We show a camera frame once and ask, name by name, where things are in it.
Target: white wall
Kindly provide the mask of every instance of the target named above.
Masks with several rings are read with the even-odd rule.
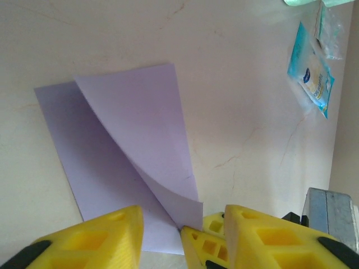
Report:
[[[329,189],[359,205],[359,0],[355,1]]]

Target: square hole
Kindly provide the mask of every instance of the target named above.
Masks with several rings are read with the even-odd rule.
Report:
[[[54,258],[51,260],[51,269],[83,269],[87,262],[84,258]]]
[[[243,213],[242,213],[242,216],[243,216],[245,219],[259,219],[258,216],[256,216],[256,215],[253,214],[253,213],[250,213],[250,212],[243,212]]]
[[[69,251],[95,251],[106,240],[106,231],[82,231],[66,242],[63,249]]]
[[[276,253],[273,257],[282,269],[326,268],[313,253]]]
[[[124,213],[120,213],[118,215],[114,215],[114,216],[110,216],[109,217],[109,220],[112,220],[112,221],[121,221],[125,218],[125,214]]]
[[[265,245],[301,245],[294,232],[287,229],[258,229],[257,235]]]
[[[203,249],[204,252],[213,255],[214,252],[215,252],[216,245],[217,245],[216,243],[206,240],[203,243],[202,249]]]
[[[219,248],[218,258],[220,258],[224,261],[228,260],[228,251],[227,251],[227,248],[223,245],[221,245]]]
[[[222,228],[223,224],[218,222],[218,221],[212,221],[211,224],[209,225],[209,229],[211,231],[215,231],[216,233],[219,233],[220,228]]]

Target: silver metal part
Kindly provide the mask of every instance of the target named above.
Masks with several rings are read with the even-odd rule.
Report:
[[[310,228],[332,235],[359,253],[358,228],[349,195],[310,188],[303,215],[308,216]]]

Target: blue packet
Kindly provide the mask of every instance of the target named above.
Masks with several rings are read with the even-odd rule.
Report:
[[[312,102],[328,118],[334,77],[323,57],[315,52],[311,36],[302,23],[299,25],[287,73],[302,86]]]

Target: green object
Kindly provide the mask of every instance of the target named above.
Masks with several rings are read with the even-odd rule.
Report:
[[[334,7],[339,4],[345,4],[348,2],[353,2],[354,0],[323,0],[323,3],[326,7]]]
[[[301,6],[303,4],[308,4],[316,0],[284,0],[284,1],[289,6]]]

